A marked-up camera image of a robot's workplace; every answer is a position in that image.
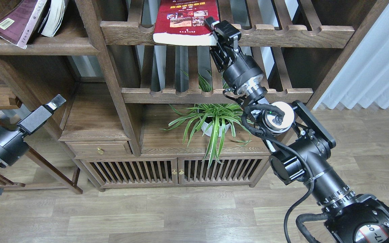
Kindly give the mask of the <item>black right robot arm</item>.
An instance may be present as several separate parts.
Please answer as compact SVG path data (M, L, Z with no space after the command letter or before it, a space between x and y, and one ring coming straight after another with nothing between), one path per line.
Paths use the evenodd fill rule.
M290 242L288 218L292 210L312 195L322 207L321 214L301 214L296 226L310 243L317 240L304 225L324 220L338 243L389 243L389 207L372 194L355 192L340 178L327 159L336 141L301 101L291 105L269 103L261 85L263 72L253 57L238 46L241 33L227 21L205 19L216 44L210 54L242 107L242 124L261 138L271 155L274 174L286 185L303 182L308 192L285 214L284 235Z

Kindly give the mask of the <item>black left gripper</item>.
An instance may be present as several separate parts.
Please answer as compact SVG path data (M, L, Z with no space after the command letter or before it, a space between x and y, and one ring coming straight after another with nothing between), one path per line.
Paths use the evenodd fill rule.
M20 120L17 123L19 129L8 130L0 127L0 159L8 166L12 166L19 160L29 151L28 144L23 140L24 136L36 132L64 103L66 99L58 94L51 101Z

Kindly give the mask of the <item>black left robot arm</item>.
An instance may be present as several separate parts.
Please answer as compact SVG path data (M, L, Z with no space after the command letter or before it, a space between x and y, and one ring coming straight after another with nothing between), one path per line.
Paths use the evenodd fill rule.
M0 167L12 166L21 156L28 151L28 145L24 141L27 135L31 135L42 127L54 112L59 109L66 99L60 94L56 95L49 103L30 112L17 123L15 130L0 126Z

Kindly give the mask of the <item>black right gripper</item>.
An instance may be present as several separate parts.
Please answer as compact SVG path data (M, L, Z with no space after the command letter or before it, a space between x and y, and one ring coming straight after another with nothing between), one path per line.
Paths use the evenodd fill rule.
M229 22L220 22L213 17L205 18L204 22L216 40L210 54L228 86L239 89L247 82L259 84L264 73L254 58L245 55L239 47L241 32Z

